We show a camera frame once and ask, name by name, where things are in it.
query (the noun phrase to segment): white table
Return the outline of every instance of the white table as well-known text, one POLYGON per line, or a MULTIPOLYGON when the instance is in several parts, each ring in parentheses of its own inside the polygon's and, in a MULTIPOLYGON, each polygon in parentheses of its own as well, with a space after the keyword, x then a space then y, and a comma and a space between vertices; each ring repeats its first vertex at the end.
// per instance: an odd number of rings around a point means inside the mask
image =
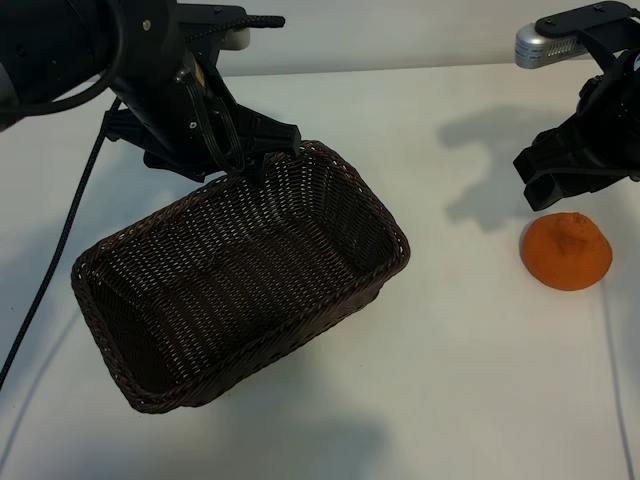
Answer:
MULTIPOLYGON (((520 262, 535 215, 511 165, 596 72, 571 62, 229 79, 241 103, 353 163, 413 256, 364 311, 212 404, 163 416, 132 410, 109 377, 69 271, 196 185, 107 144, 0 395, 0 479, 627 480, 620 415, 640 468, 640 186, 552 209, 590 216, 615 255, 603 284, 560 293, 520 262)), ((2 358, 111 99, 0 135, 2 358)))

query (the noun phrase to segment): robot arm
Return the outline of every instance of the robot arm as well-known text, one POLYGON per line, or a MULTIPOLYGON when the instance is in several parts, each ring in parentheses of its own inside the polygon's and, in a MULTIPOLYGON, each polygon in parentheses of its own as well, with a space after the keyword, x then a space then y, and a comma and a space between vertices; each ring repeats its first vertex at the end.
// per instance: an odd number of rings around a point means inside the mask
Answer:
POLYGON ((240 7, 176 0, 4 1, 0 130, 106 69, 128 107, 114 115, 110 140, 145 150, 151 168, 199 182, 224 170, 259 185, 264 156, 297 154, 300 133, 238 105, 216 62, 221 49, 248 44, 248 28, 283 25, 240 7))
POLYGON ((518 32, 516 63, 523 68, 588 52, 603 70, 582 88, 576 113, 540 133, 514 161, 533 210, 625 177, 640 180, 639 16, 622 3, 603 2, 545 17, 518 32))

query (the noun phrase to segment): black cable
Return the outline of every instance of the black cable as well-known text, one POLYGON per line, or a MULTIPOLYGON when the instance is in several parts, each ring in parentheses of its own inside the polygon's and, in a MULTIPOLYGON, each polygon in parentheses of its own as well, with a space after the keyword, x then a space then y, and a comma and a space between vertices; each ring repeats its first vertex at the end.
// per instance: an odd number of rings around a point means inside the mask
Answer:
POLYGON ((124 12, 120 6, 119 0, 106 0, 111 10, 116 27, 116 51, 113 55, 111 64, 107 67, 105 73, 100 79, 86 90, 62 100, 55 102, 33 104, 33 105, 16 105, 13 107, 0 107, 0 117, 9 119, 20 119, 23 117, 35 117, 39 115, 49 115, 52 113, 64 112, 78 107, 84 103, 93 100, 107 88, 118 75, 120 67, 122 67, 127 52, 127 22, 124 12))
POLYGON ((102 125, 100 126, 100 132, 98 133, 98 137, 96 138, 95 144, 93 145, 93 149, 91 150, 91 155, 89 155, 89 159, 87 160, 87 165, 84 167, 84 172, 82 172, 82 177, 80 178, 80 183, 78 183, 78 188, 76 189, 76 194, 73 197, 73 201, 71 202, 71 207, 69 208, 69 213, 67 214, 67 220, 64 222, 64 227, 62 228, 62 233, 60 234, 60 239, 58 240, 58 246, 56 247, 56 251, 53 254, 53 258, 51 259, 51 263, 49 264, 49 268, 47 269, 47 273, 40 284, 40 288, 38 289, 38 293, 36 293, 33 302, 31 303, 31 307, 27 312, 27 316, 22 322, 22 326, 20 327, 20 331, 13 341, 13 345, 11 346, 11 350, 7 355, 7 359, 4 361, 4 365, 2 367, 2 371, 0 371, 0 390, 2 390, 2 386, 4 385, 4 381, 7 378, 7 374, 9 373, 9 369, 13 364, 14 359, 16 358, 16 354, 18 353, 18 349, 20 348, 20 344, 24 339, 24 336, 31 325, 31 321, 38 311, 38 307, 40 306, 40 302, 42 301, 44 294, 49 287, 49 283, 53 278, 53 274, 56 271, 58 263, 60 262, 60 258, 62 257, 62 251, 67 243, 67 239, 69 238, 69 233, 71 232, 71 227, 73 225, 73 221, 76 218, 76 213, 78 212, 78 206, 80 205, 80 200, 82 200, 82 194, 89 182, 89 176, 93 170, 94 165, 96 164, 96 160, 98 159, 98 154, 100 153, 100 149, 102 148, 102 144, 104 143, 104 139, 107 137, 107 131, 109 129, 109 122, 111 121, 111 117, 118 110, 120 104, 122 102, 120 99, 116 99, 113 102, 113 105, 109 109, 108 112, 104 114, 104 119, 102 120, 102 125))
POLYGON ((193 42, 194 40, 208 37, 209 35, 213 35, 214 33, 223 32, 232 28, 282 28, 284 27, 284 23, 284 17, 273 15, 245 15, 244 17, 239 17, 225 23, 214 25, 204 32, 196 33, 195 35, 187 37, 185 41, 187 43, 193 42))

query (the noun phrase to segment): wicker basket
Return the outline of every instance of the wicker basket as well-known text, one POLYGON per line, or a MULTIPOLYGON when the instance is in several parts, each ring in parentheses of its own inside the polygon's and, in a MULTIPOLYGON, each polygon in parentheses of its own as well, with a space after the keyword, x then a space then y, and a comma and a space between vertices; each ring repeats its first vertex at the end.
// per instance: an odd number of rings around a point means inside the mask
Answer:
POLYGON ((409 261, 391 214, 317 142, 99 242, 73 290, 133 408, 200 406, 375 299, 409 261))

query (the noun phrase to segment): orange fruit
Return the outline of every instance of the orange fruit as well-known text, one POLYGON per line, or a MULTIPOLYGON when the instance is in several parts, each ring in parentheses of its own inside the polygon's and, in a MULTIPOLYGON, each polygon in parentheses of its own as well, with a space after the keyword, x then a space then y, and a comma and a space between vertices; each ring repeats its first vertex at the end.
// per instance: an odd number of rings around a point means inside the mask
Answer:
POLYGON ((522 241, 531 274, 558 290, 581 290, 599 282, 613 261, 611 245, 589 218, 554 213, 533 222, 522 241))

